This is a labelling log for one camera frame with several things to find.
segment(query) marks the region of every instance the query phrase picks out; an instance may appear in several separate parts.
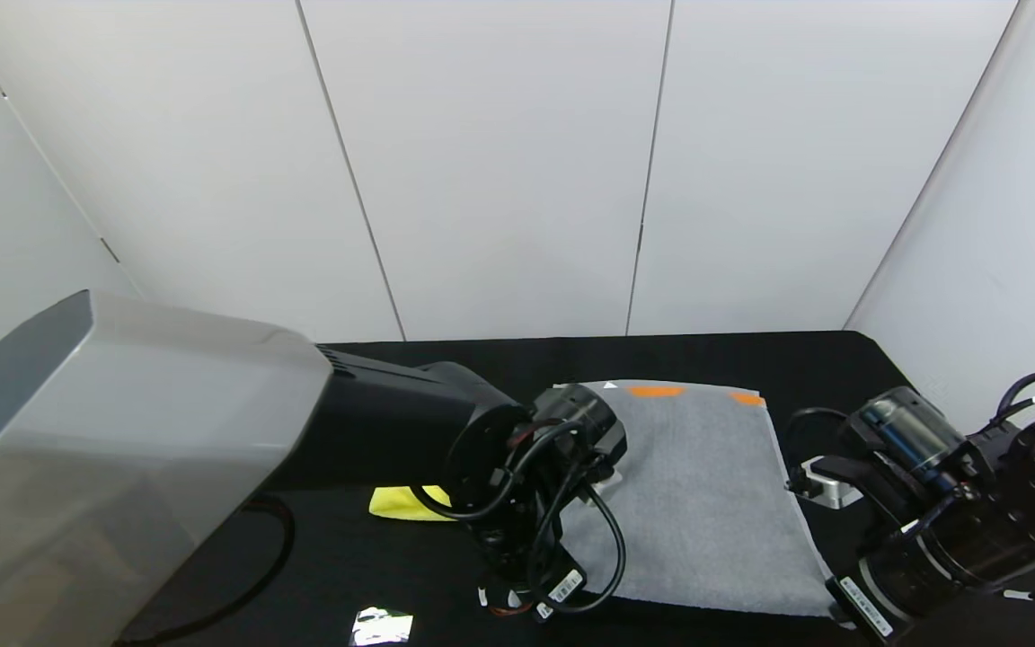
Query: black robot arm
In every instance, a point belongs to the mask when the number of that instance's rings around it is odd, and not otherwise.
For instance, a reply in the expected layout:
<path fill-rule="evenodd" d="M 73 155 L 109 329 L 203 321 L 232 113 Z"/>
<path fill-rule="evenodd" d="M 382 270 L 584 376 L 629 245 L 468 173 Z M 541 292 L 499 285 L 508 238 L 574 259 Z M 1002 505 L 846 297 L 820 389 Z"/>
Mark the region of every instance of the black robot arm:
<path fill-rule="evenodd" d="M 566 385 L 523 406 L 464 365 L 407 369 L 320 350 L 332 377 L 295 451 L 263 489 L 411 487 L 426 507 L 471 531 L 490 567 L 481 588 L 497 610 L 513 610 L 513 592 L 519 610 L 533 608 L 543 621 L 555 611 L 591 610 L 613 593 L 624 540 L 592 487 L 613 474 L 627 445 L 598 394 Z M 433 500 L 423 484 L 443 487 L 451 505 Z M 619 564 L 607 589 L 584 605 L 566 602 L 586 570 L 562 548 L 558 521 L 578 496 L 607 517 Z"/>
<path fill-rule="evenodd" d="M 900 386 L 839 427 L 848 455 L 808 460 L 788 483 L 798 496 L 842 507 L 857 487 L 881 512 L 852 568 L 828 587 L 868 636 L 893 644 L 964 593 L 994 593 L 1035 569 L 1035 422 L 1019 430 L 1018 380 L 980 432 L 963 437 L 928 401 Z"/>

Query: black table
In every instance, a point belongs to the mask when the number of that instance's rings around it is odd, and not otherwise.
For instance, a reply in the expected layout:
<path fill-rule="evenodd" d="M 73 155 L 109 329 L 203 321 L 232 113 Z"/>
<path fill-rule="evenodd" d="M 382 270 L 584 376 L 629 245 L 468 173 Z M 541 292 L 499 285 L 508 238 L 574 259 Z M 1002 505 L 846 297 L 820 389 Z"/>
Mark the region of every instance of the black table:
<path fill-rule="evenodd" d="M 743 386 L 761 391 L 779 430 L 802 406 L 852 411 L 876 393 L 908 383 L 874 341 L 846 331 L 337 348 L 398 364 L 457 361 L 521 402 L 533 401 L 555 382 L 605 378 Z M 781 438 L 781 446 L 802 441 L 809 454 L 836 449 L 823 422 L 819 425 L 804 427 L 799 439 Z M 284 572 L 245 610 L 172 644 L 343 647 L 354 614 L 368 606 L 414 614 L 411 647 L 868 643 L 827 619 L 617 598 L 593 613 L 558 617 L 546 625 L 534 625 L 522 616 L 496 618 L 477 606 L 476 578 L 483 566 L 460 525 L 375 519 L 365 511 L 369 495 L 365 488 L 285 495 L 295 511 L 298 539 Z M 870 521 L 867 503 L 839 512 L 816 505 L 804 508 L 818 548 L 830 564 L 850 558 Z M 267 517 L 241 514 L 227 521 L 131 622 L 130 635 L 152 634 L 221 606 L 254 584 L 279 543 L 278 526 Z M 1035 644 L 1035 602 L 995 596 L 960 599 L 913 630 L 907 644 Z"/>

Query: gray towel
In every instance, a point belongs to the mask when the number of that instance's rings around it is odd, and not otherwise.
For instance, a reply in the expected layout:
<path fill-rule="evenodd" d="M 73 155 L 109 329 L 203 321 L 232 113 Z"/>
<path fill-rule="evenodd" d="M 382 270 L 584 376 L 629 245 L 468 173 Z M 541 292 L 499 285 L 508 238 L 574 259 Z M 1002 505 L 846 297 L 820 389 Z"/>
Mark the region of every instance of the gray towel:
<path fill-rule="evenodd" d="M 785 491 L 773 423 L 728 386 L 620 380 L 587 386 L 625 424 L 624 480 L 604 493 L 621 525 L 628 565 L 617 596 L 715 610 L 825 616 L 829 577 L 796 499 Z M 628 386 L 679 385 L 675 398 Z M 564 548 L 589 572 L 587 590 L 613 575 L 616 551 L 596 508 L 562 511 Z"/>

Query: reflective object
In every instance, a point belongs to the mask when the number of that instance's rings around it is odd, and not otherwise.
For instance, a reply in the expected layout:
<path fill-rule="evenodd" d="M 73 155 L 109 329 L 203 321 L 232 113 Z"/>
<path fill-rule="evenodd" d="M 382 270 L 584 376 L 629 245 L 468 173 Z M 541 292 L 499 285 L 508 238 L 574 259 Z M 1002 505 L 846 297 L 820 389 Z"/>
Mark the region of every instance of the reflective object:
<path fill-rule="evenodd" d="M 812 501 L 812 503 L 819 503 L 825 505 L 825 507 L 830 508 L 830 510 L 841 510 L 841 508 L 850 507 L 850 505 L 857 503 L 861 500 L 861 491 L 847 482 L 838 481 L 837 479 L 830 479 L 829 476 L 817 474 L 814 472 L 814 463 L 820 460 L 820 455 L 815 455 L 812 459 L 806 460 L 806 462 L 801 463 L 801 467 L 805 468 L 805 478 L 809 479 L 814 483 L 817 483 L 821 488 L 821 491 L 814 496 L 805 496 L 798 494 L 801 499 L 806 501 Z"/>
<path fill-rule="evenodd" d="M 410 629 L 414 616 L 402 611 L 380 610 L 369 607 L 357 612 L 354 627 L 350 631 L 350 647 L 365 644 L 389 644 L 410 642 Z"/>

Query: yellow cloth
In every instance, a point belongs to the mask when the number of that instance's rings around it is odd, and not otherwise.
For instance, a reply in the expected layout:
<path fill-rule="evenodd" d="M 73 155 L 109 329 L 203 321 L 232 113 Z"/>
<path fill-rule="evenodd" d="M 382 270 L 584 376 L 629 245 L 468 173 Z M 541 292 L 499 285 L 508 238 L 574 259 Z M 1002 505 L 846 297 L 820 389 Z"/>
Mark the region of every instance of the yellow cloth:
<path fill-rule="evenodd" d="M 440 487 L 422 488 L 438 503 L 449 505 L 449 497 Z M 403 521 L 452 521 L 442 514 L 431 512 L 418 501 L 418 497 L 408 487 L 380 487 L 371 498 L 371 514 L 385 517 L 386 520 Z"/>

